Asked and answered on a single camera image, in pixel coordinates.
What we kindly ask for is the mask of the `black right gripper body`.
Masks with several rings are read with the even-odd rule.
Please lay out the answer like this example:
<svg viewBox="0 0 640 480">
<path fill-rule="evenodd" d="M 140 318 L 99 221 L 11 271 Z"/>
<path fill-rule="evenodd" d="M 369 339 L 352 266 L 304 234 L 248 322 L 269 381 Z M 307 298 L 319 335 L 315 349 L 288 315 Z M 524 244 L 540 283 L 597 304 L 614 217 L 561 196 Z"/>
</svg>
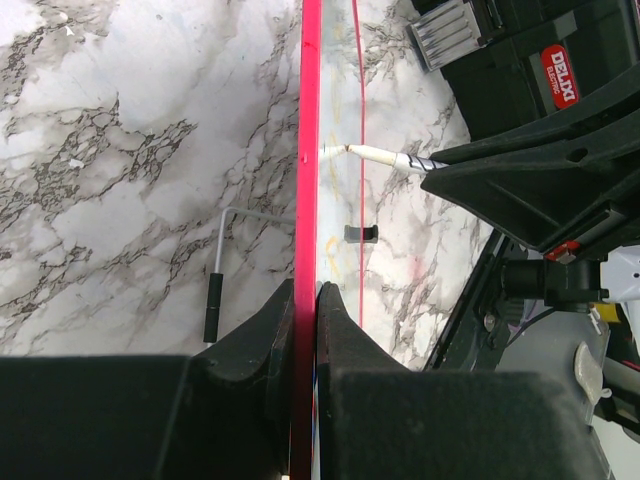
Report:
<svg viewBox="0 0 640 480">
<path fill-rule="evenodd" d="M 639 244 L 639 211 L 599 207 L 570 227 L 561 239 L 544 254 L 546 260 L 568 264 L 602 259 L 619 247 Z"/>
</svg>

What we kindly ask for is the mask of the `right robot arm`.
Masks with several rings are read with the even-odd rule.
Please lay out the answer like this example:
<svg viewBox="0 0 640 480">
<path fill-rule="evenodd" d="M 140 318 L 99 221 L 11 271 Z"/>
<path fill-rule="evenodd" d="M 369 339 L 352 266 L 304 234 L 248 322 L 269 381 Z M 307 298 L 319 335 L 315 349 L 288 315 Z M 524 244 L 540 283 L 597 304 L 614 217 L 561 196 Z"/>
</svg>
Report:
<svg viewBox="0 0 640 480">
<path fill-rule="evenodd" d="M 423 190 L 542 254 L 503 264 L 506 296 L 564 311 L 620 300 L 601 266 L 639 243 L 638 66 L 565 110 L 432 158 Z"/>
</svg>

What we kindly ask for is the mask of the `pink framed whiteboard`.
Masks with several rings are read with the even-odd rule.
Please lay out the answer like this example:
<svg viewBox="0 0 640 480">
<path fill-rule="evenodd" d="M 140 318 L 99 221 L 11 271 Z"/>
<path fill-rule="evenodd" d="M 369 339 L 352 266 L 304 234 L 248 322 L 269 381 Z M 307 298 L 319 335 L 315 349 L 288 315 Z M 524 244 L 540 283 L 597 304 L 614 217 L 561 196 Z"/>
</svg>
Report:
<svg viewBox="0 0 640 480">
<path fill-rule="evenodd" d="M 194 362 L 202 479 L 333 479 L 342 370 L 378 353 L 362 330 L 366 100 L 358 5 L 307 1 L 301 35 L 294 276 Z"/>
</svg>

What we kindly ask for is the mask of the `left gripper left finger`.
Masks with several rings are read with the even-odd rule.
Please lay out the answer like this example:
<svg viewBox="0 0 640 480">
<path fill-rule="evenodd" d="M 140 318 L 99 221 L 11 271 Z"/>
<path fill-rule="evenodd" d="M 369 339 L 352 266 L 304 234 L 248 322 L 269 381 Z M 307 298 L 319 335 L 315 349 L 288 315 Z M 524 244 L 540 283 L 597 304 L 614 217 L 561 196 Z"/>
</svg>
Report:
<svg viewBox="0 0 640 480">
<path fill-rule="evenodd" d="M 293 284 L 193 356 L 5 357 L 5 479 L 278 479 Z"/>
</svg>

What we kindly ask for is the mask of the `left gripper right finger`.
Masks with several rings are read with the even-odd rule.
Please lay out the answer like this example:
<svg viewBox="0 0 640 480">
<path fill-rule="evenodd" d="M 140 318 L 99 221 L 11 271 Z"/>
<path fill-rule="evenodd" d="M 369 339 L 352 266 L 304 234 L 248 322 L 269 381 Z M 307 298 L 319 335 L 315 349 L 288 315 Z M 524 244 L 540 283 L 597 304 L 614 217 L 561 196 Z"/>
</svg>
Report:
<svg viewBox="0 0 640 480">
<path fill-rule="evenodd" d="M 595 432 L 536 373 L 407 369 L 317 299 L 318 479 L 608 479 Z"/>
</svg>

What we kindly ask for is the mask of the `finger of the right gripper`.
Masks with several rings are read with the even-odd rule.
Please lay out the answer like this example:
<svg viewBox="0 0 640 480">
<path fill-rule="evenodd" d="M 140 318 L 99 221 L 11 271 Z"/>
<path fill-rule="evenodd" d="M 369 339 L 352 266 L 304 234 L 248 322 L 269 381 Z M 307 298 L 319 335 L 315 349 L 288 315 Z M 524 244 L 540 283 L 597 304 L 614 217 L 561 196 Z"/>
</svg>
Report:
<svg viewBox="0 0 640 480">
<path fill-rule="evenodd" d="M 546 253 L 599 207 L 639 211 L 639 68 L 577 104 L 440 151 L 423 190 Z"/>
</svg>

